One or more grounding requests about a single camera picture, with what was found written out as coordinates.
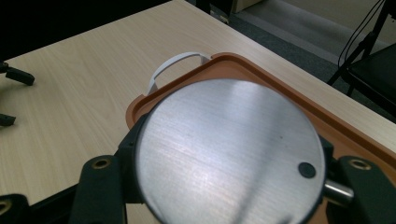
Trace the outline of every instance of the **gray floor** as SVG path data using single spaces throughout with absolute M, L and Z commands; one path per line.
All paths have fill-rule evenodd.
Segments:
M 213 9 L 216 14 L 222 14 L 217 9 Z M 323 54 L 323 50 L 311 50 L 312 48 L 309 48 L 309 46 L 308 48 L 305 48 L 304 46 L 302 47 L 301 45 L 298 45 L 300 47 L 297 47 L 296 43 L 303 43 L 301 42 L 301 40 L 288 39 L 292 38 L 293 35 L 287 35 L 287 38 L 285 38 L 285 33 L 282 32 L 274 31 L 270 33 L 265 31 L 262 28 L 263 26 L 261 26 L 260 20 L 257 19 L 259 17 L 255 17 L 256 19 L 253 20 L 253 17 L 247 15 L 248 13 L 246 13 L 245 11 L 251 13 L 251 11 L 254 12 L 255 9 L 252 9 L 251 7 L 247 10 L 242 11 L 242 13 L 232 13 L 228 18 L 230 27 L 234 28 L 236 31 L 242 33 L 243 35 L 246 35 L 247 37 L 261 44 L 262 46 L 270 49 L 271 51 L 285 58 L 289 62 L 294 63 L 295 65 L 304 69 L 309 74 L 317 77 L 324 82 L 328 81 L 329 78 L 337 70 L 337 65 L 334 63 L 333 53 Z M 262 21 L 262 23 L 264 23 L 264 25 L 266 25 L 267 27 L 269 22 L 270 21 Z M 348 89 L 348 85 L 341 78 L 339 78 L 334 83 L 333 87 L 342 93 L 346 93 Z M 396 118 L 394 118 L 385 110 L 374 104 L 372 101 L 367 99 L 358 91 L 353 91 L 351 98 L 361 103 L 362 105 L 365 105 L 366 107 L 372 109 L 374 112 L 381 115 L 382 117 L 396 123 Z
M 356 28 L 355 24 L 352 25 L 353 28 L 348 28 L 344 24 L 291 5 L 285 0 L 264 0 L 234 15 L 332 63 L 337 63 L 341 50 Z M 374 27 L 371 23 L 366 30 L 370 31 L 370 28 Z M 364 37 L 364 34 L 360 34 L 352 48 L 356 48 Z M 387 46 L 389 43 L 377 40 L 373 52 Z

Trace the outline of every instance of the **black chair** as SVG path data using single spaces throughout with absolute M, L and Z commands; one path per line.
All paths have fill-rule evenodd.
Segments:
M 196 0 L 195 5 L 202 11 L 210 14 L 210 4 L 224 12 L 227 17 L 230 17 L 233 0 Z
M 370 54 L 388 15 L 396 18 L 395 0 L 385 0 L 373 31 L 359 43 L 327 83 L 332 85 L 341 77 L 350 85 L 348 96 L 356 89 L 396 117 L 396 44 Z M 361 59 L 354 62 L 362 52 Z

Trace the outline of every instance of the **wooden table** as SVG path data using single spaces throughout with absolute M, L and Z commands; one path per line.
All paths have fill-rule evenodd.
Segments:
M 0 128 L 0 195 L 21 193 L 32 204 L 76 184 L 86 161 L 115 153 L 128 133 L 126 108 L 146 93 L 151 74 L 186 51 L 240 54 L 396 152 L 396 125 L 175 0 L 7 61 L 36 80 L 27 87 L 1 77 L 0 111 L 17 120 Z M 171 67 L 160 85 L 197 64 Z M 128 216 L 156 222 L 145 205 L 128 205 Z

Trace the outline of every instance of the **chair leg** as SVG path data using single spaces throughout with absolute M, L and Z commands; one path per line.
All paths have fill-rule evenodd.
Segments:
M 353 89 L 354 89 L 353 86 L 349 85 L 349 88 L 347 89 L 346 95 L 350 97 L 350 95 L 352 95 Z
M 329 79 L 329 81 L 327 81 L 327 84 L 329 84 L 329 85 L 332 86 L 332 84 L 334 84 L 335 80 L 337 80 L 337 79 L 341 76 L 341 73 L 342 73 L 342 72 L 343 72 L 343 71 L 342 71 L 341 69 L 338 69 L 338 70 L 334 73 L 334 75 L 332 75 L 332 77 Z

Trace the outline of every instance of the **black clamp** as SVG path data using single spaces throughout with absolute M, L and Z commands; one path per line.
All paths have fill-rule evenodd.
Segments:
M 29 205 L 20 194 L 0 196 L 0 223 L 127 223 L 125 204 L 144 203 L 135 175 L 135 146 L 148 115 L 125 136 L 114 156 L 87 161 L 75 186 Z M 371 161 L 344 156 L 320 138 L 326 154 L 323 196 L 329 223 L 396 223 L 396 190 Z
M 15 81 L 19 81 L 25 85 L 32 86 L 35 82 L 35 77 L 22 70 L 10 67 L 8 63 L 0 63 L 0 74 L 6 73 L 6 77 Z M 14 124 L 15 117 L 0 114 L 0 126 L 10 126 Z

